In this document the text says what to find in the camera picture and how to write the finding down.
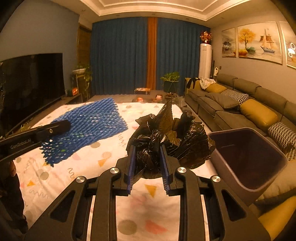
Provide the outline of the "dark grey cushion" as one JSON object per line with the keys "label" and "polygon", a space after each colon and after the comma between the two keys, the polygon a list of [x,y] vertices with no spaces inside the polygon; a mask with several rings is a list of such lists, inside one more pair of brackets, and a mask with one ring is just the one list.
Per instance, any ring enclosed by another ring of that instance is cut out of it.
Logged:
{"label": "dark grey cushion", "polygon": [[217,102],[224,109],[233,109],[240,105],[239,101],[220,93],[207,93],[206,97]]}

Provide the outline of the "left small painting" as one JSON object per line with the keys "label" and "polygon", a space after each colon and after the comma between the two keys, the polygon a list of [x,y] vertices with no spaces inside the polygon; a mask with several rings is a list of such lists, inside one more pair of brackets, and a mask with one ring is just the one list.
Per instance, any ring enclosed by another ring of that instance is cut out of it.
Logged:
{"label": "left small painting", "polygon": [[236,32],[230,28],[221,32],[222,57],[236,57]]}

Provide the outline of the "light grey cushion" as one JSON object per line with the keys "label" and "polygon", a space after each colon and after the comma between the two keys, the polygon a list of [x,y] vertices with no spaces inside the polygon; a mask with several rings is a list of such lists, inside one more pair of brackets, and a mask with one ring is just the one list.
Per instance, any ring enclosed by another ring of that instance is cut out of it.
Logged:
{"label": "light grey cushion", "polygon": [[254,204],[257,206],[280,204],[292,196],[295,196],[295,160],[288,162]]}

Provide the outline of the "far patterned cushion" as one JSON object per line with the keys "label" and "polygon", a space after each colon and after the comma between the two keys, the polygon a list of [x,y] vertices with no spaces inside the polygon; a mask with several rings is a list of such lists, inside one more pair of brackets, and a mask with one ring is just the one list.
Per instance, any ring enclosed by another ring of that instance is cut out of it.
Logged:
{"label": "far patterned cushion", "polygon": [[230,97],[236,101],[238,101],[240,104],[243,104],[249,99],[249,95],[246,93],[237,92],[234,90],[226,89],[221,94]]}

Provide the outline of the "patterned white tablecloth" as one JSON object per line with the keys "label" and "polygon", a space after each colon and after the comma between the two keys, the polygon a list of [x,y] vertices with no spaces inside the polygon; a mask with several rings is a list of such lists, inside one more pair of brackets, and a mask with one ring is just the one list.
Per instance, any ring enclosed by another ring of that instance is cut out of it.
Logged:
{"label": "patterned white tablecloth", "polygon": [[50,165],[40,149],[32,150],[16,160],[24,214],[29,224],[26,240],[66,240],[65,223],[54,219],[75,205],[71,194],[59,206],[49,209],[58,195],[70,186],[90,191],[90,213],[77,214],[86,223],[87,232],[98,230],[94,219],[100,208],[99,198],[110,204],[109,193],[131,192],[116,198],[115,207],[103,208],[102,215],[117,217],[118,240],[177,240],[179,236],[179,197],[168,197],[161,178],[141,179],[133,186],[125,177],[130,174],[133,160],[127,157],[126,146],[137,129],[136,119],[158,113],[162,105],[123,103],[116,105],[128,129],[113,137],[95,140],[78,149],[68,159]]}

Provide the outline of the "grey sectional sofa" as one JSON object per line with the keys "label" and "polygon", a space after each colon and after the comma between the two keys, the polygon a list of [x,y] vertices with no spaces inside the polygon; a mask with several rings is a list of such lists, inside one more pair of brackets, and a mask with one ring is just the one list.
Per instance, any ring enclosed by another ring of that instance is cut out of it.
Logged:
{"label": "grey sectional sofa", "polygon": [[271,240],[295,240],[295,104],[227,74],[189,79],[185,101],[212,131],[217,173]]}

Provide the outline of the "centre sailboat painting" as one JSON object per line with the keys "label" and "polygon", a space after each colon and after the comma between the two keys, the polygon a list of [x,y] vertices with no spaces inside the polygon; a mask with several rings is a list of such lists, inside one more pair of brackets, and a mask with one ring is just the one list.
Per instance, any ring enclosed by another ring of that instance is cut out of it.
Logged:
{"label": "centre sailboat painting", "polygon": [[280,34],[276,22],[237,27],[238,57],[282,64]]}

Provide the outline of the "black white patterned cushion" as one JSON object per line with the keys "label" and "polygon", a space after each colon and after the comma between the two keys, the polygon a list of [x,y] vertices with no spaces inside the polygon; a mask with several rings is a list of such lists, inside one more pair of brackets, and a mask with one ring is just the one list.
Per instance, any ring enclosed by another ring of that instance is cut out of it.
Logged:
{"label": "black white patterned cushion", "polygon": [[277,122],[268,128],[268,135],[287,154],[295,150],[295,132],[282,122]]}

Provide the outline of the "yellow cushion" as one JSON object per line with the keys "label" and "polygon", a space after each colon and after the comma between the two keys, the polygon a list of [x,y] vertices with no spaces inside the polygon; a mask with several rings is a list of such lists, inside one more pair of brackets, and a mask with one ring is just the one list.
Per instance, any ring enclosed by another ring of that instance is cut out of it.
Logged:
{"label": "yellow cushion", "polygon": [[241,104],[240,112],[262,130],[278,122],[276,113],[254,99]]}
{"label": "yellow cushion", "polygon": [[227,88],[223,85],[220,85],[218,83],[214,83],[209,85],[205,91],[209,93],[222,93],[226,90]]}

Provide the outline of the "plant on stand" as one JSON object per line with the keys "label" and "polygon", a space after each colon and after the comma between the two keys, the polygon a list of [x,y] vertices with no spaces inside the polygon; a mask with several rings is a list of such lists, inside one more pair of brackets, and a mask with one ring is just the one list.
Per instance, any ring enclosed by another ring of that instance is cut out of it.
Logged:
{"label": "plant on stand", "polygon": [[81,94],[82,101],[88,102],[91,97],[92,71],[89,64],[77,65],[71,73],[73,87]]}

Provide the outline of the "potted green plant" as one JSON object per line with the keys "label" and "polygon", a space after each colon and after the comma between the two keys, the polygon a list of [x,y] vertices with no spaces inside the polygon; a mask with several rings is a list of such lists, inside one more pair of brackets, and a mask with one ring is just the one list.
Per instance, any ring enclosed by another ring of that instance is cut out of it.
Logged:
{"label": "potted green plant", "polygon": [[166,93],[178,93],[179,79],[180,73],[177,71],[164,74],[160,78],[163,81],[163,91]]}

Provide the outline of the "white standing air conditioner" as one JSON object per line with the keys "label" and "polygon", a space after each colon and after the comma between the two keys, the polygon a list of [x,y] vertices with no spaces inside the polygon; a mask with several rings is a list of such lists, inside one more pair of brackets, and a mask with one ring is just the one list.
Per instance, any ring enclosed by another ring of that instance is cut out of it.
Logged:
{"label": "white standing air conditioner", "polygon": [[198,78],[210,78],[212,63],[212,46],[210,44],[200,44],[200,60]]}

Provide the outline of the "black television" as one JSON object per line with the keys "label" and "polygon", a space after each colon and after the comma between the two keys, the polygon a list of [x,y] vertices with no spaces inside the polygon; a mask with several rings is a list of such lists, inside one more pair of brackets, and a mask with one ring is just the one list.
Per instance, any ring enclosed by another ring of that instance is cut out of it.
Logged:
{"label": "black television", "polygon": [[64,95],[62,53],[1,61],[1,135]]}

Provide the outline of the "far yellow cushion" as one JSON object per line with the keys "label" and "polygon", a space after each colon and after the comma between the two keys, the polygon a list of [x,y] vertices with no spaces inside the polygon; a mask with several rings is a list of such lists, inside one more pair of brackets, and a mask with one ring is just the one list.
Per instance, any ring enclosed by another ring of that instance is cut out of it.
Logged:
{"label": "far yellow cushion", "polygon": [[209,93],[222,93],[226,90],[227,88],[223,85],[220,85],[218,83],[214,83],[209,85],[205,91]]}

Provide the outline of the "blue foam net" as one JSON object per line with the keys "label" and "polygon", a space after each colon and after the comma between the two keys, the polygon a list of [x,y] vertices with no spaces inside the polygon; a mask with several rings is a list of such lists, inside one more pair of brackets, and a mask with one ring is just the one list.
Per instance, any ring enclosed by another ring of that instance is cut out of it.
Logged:
{"label": "blue foam net", "polygon": [[127,123],[111,97],[74,108],[52,122],[59,121],[69,121],[71,128],[42,144],[42,154],[50,166],[68,159],[82,147],[127,130]]}

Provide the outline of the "red flower decoration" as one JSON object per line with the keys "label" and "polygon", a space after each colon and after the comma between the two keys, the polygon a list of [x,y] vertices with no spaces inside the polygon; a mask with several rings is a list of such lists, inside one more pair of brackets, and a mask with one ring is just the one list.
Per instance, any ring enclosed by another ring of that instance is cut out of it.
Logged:
{"label": "red flower decoration", "polygon": [[212,40],[212,34],[208,31],[203,31],[201,32],[200,39],[202,43],[210,44]]}

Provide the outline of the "black plastic bag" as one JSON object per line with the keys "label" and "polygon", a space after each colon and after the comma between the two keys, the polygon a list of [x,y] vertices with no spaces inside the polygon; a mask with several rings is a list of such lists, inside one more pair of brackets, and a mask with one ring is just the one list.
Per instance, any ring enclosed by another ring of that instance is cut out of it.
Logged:
{"label": "black plastic bag", "polygon": [[181,166],[189,169],[203,165],[215,150],[215,142],[189,111],[174,118],[171,108],[172,101],[167,101],[157,115],[151,113],[136,120],[139,126],[126,147],[127,151],[131,146],[136,148],[136,179],[161,176],[161,145],[168,156],[177,158]]}

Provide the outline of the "right landscape painting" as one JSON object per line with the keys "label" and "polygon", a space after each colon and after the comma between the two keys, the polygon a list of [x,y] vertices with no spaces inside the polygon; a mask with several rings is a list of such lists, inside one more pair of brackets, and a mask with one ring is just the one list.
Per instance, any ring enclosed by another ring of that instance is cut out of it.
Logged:
{"label": "right landscape painting", "polygon": [[295,33],[293,32],[288,22],[280,21],[280,27],[281,27],[283,41],[284,41],[287,66],[295,69],[296,68]]}

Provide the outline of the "blue curtain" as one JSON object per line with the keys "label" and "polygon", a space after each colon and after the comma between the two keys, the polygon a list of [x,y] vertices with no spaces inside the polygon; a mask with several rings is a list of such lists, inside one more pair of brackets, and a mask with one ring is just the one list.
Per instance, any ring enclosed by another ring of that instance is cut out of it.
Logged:
{"label": "blue curtain", "polygon": [[[138,87],[147,87],[147,19],[131,17],[93,23],[93,94],[132,94]],[[160,78],[166,73],[180,73],[178,94],[184,92],[186,77],[198,76],[203,31],[210,32],[210,28],[158,18],[156,90],[163,89]]]}

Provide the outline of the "orange curtain strip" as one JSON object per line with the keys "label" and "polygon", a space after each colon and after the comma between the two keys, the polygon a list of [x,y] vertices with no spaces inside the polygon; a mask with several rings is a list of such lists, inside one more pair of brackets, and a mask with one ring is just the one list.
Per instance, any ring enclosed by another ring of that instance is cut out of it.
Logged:
{"label": "orange curtain strip", "polygon": [[156,90],[158,18],[147,19],[147,88]]}

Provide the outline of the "dark grey trash bin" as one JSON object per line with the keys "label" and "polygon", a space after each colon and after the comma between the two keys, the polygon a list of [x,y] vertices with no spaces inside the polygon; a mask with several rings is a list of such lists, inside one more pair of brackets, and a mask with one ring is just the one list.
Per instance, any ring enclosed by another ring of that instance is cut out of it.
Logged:
{"label": "dark grey trash bin", "polygon": [[210,160],[218,176],[246,204],[253,204],[286,167],[284,153],[252,128],[211,132]]}

